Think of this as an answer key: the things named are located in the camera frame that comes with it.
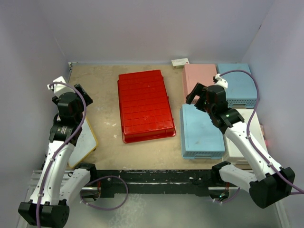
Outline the light blue perforated basket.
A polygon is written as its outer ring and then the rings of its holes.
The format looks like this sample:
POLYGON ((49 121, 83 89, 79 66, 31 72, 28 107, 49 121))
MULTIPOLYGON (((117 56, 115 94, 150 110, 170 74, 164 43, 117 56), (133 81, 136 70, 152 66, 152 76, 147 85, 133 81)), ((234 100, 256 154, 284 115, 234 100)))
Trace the light blue perforated basket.
MULTIPOLYGON (((231 70, 243 70, 251 73, 248 64, 244 63, 219 63, 216 69, 218 74, 231 70)), ((257 101, 257 90, 253 79, 248 74, 232 72, 222 78, 228 83, 226 99, 229 107, 243 105, 245 108, 254 108, 257 101)))

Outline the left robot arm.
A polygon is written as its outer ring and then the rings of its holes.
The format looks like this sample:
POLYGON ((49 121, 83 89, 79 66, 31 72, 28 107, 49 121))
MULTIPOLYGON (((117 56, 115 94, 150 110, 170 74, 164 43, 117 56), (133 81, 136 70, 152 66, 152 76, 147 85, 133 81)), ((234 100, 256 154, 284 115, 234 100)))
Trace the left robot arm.
POLYGON ((80 84, 70 86, 55 81, 49 89, 58 113, 50 129, 47 157, 40 179, 27 202, 19 205, 18 213, 38 228, 63 228, 68 220, 70 204, 81 189, 97 183, 98 175, 92 164, 80 165, 66 183, 63 177, 68 160, 82 131, 87 107, 92 98, 80 84))

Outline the white perforated basket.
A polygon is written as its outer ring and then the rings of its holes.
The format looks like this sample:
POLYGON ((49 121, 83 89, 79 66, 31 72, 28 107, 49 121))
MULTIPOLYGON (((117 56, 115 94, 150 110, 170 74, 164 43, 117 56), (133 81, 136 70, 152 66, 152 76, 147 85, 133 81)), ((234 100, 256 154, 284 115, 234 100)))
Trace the white perforated basket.
MULTIPOLYGON (((243 116, 245 123, 248 123, 253 109, 237 109, 237 111, 243 116)), ((264 148, 264 150, 268 152, 260 122, 256 113, 254 114, 253 119, 250 123, 250 131, 255 139, 264 148)), ((225 145, 225 153, 222 156, 222 160, 228 161, 235 166, 240 166, 242 169, 249 169, 249 163, 237 148, 237 146, 227 136, 224 135, 223 139, 225 145)))

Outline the red plastic tray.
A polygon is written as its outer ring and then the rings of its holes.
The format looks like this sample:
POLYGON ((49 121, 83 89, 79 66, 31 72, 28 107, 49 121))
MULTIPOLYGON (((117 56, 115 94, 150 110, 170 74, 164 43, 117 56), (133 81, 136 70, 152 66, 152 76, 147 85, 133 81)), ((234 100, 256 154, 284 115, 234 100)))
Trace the red plastic tray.
POLYGON ((120 74, 117 85, 124 143, 175 136, 174 119, 160 70, 120 74))

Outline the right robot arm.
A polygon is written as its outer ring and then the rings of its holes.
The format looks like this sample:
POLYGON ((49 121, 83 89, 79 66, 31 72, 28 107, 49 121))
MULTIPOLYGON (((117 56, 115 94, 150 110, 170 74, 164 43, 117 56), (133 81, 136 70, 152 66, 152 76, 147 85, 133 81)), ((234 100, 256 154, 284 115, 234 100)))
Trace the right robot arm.
POLYGON ((291 194, 295 173, 276 162, 247 130, 247 123, 238 110, 229 108, 225 86, 197 83, 186 97, 198 110, 206 112, 213 125, 230 139, 249 163, 252 173, 223 161, 212 167, 211 180, 217 186, 229 182, 249 193, 251 199, 264 209, 291 194))

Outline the pink perforated basket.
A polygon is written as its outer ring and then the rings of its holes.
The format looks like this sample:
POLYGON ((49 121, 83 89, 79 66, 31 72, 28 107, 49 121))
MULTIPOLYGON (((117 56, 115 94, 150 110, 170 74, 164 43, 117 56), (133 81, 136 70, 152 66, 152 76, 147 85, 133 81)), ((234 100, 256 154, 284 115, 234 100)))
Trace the pink perforated basket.
POLYGON ((213 77, 217 74, 215 64, 186 64, 182 71, 184 100, 197 83, 204 86, 214 84, 213 77))

